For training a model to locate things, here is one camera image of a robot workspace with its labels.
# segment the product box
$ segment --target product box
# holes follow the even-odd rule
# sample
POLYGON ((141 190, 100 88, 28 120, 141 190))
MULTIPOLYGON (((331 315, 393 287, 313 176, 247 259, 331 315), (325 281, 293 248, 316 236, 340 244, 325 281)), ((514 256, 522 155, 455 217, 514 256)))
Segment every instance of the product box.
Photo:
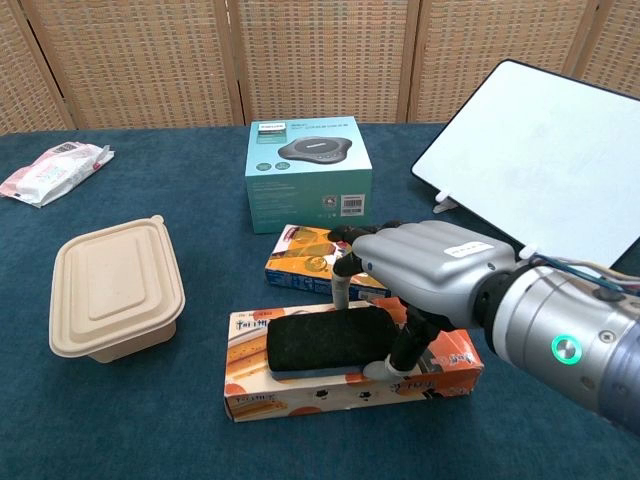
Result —
MULTIPOLYGON (((385 308, 400 327, 405 309, 397 298, 373 302, 385 308)), ((351 303, 362 308, 370 303, 351 303)), ((413 372, 389 381, 362 374, 274 380, 267 366, 267 325, 273 318, 321 312, 333 305, 275 308, 232 313, 225 372, 224 402, 235 422, 305 415, 331 410, 468 395, 484 368, 464 330, 442 332, 431 343, 413 372)))
MULTIPOLYGON (((327 238, 330 230, 286 225, 265 267, 267 281, 280 287, 331 295, 331 271, 335 261, 349 253, 344 242, 327 238)), ((391 292, 366 273, 351 277, 350 300, 390 297, 391 292)))
POLYGON ((253 122, 245 180, 256 233, 370 223, 371 162, 354 117, 253 122))

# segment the blue tablecloth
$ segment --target blue tablecloth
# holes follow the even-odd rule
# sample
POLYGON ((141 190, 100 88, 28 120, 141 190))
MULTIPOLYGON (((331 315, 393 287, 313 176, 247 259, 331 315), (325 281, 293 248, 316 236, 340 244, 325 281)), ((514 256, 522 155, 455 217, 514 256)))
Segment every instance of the blue tablecloth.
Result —
MULTIPOLYGON (((439 125, 362 125, 374 220, 433 217, 409 168, 439 125)), ((0 138, 0 179, 65 140, 115 158, 41 210, 0 199, 0 478, 640 478, 640 441, 503 363, 469 397, 234 424, 222 391, 232 311, 328 303, 272 287, 276 234, 254 235, 248 129, 72 131, 0 138), (101 365, 48 345, 57 250, 76 235, 161 214, 186 307, 168 343, 101 365)), ((508 240, 468 211, 441 214, 508 240)), ((640 251, 617 265, 640 273, 640 251)))

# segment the woven screen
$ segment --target woven screen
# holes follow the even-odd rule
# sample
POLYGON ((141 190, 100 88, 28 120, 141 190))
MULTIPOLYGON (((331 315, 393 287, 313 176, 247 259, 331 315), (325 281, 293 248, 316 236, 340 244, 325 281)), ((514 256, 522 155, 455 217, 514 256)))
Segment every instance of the woven screen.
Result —
POLYGON ((411 51, 403 65, 407 14, 417 12, 417 5, 230 1, 246 120, 332 115, 355 115, 360 122, 404 120, 416 22, 414 14, 411 51))
POLYGON ((505 58, 561 72, 588 3, 424 1, 409 121, 448 121, 505 58))
POLYGON ((223 0, 23 4, 79 126, 241 123, 223 0))
POLYGON ((596 39, 582 78, 640 97, 640 3, 616 0, 596 39))
POLYGON ((62 98, 13 0, 0 1, 0 134, 72 128, 62 98))

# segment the black sponge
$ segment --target black sponge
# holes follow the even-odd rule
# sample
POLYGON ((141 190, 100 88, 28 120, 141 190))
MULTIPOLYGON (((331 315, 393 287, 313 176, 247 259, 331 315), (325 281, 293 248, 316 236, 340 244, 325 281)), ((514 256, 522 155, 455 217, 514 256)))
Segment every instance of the black sponge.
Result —
POLYGON ((267 329, 267 358, 275 378, 360 371, 384 360, 398 335, 389 313, 351 308, 276 318, 267 329))

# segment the robot finger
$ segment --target robot finger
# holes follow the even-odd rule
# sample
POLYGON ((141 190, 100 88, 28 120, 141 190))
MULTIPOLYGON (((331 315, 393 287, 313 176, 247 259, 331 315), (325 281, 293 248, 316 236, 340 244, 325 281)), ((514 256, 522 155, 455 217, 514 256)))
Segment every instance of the robot finger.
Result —
POLYGON ((403 222, 400 222, 398 220, 392 220, 390 222, 384 223, 381 226, 370 225, 366 227, 353 227, 351 225, 340 225, 331 230, 327 238, 331 242, 346 242, 349 245, 352 245, 358 237, 377 233, 384 228, 397 228, 402 225, 402 223, 403 222))

